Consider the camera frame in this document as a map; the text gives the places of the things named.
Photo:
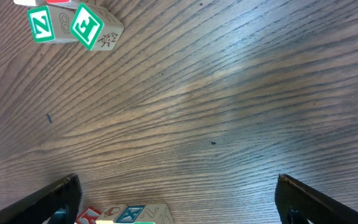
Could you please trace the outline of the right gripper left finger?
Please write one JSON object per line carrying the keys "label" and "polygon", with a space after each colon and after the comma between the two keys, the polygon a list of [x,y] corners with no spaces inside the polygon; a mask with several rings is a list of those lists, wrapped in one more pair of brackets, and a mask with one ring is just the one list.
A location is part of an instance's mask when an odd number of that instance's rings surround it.
{"label": "right gripper left finger", "polygon": [[81,197],[78,175],[68,174],[0,210],[0,224],[74,224]]}

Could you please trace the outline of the white block with blue side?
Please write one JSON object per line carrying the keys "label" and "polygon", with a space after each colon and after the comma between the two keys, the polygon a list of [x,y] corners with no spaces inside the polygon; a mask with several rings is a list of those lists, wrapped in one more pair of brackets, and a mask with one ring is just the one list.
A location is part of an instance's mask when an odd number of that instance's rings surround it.
{"label": "white block with blue side", "polygon": [[101,214],[102,212],[94,207],[86,207],[77,215],[75,224],[96,224],[96,220]]}

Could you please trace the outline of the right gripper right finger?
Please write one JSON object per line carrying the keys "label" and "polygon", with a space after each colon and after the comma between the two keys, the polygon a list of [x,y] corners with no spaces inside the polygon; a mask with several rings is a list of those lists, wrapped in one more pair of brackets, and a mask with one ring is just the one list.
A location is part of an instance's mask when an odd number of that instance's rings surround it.
{"label": "right gripper right finger", "polygon": [[358,212],[314,188],[279,174],[275,204],[284,224],[358,224]]}

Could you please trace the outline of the green A block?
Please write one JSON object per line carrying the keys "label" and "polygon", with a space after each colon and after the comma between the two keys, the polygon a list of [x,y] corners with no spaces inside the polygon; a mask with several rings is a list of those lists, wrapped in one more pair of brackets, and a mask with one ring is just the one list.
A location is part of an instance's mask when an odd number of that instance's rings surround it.
{"label": "green A block", "polygon": [[147,204],[136,218],[135,224],[174,224],[166,203]]}

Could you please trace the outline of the yellow top wooden block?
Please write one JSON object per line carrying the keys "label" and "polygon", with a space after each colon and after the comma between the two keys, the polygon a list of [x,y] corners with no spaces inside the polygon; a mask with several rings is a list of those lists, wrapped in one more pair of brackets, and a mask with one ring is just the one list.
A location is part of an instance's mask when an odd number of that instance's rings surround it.
{"label": "yellow top wooden block", "polygon": [[115,224],[117,219],[128,207],[127,204],[112,204],[96,219],[96,224]]}

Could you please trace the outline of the white block with feather picture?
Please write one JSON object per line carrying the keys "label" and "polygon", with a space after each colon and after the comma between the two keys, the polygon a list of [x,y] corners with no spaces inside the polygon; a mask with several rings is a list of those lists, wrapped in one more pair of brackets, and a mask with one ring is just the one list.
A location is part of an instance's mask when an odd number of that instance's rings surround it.
{"label": "white block with feather picture", "polygon": [[135,223],[136,219],[141,215],[145,205],[128,206],[116,220],[116,223]]}

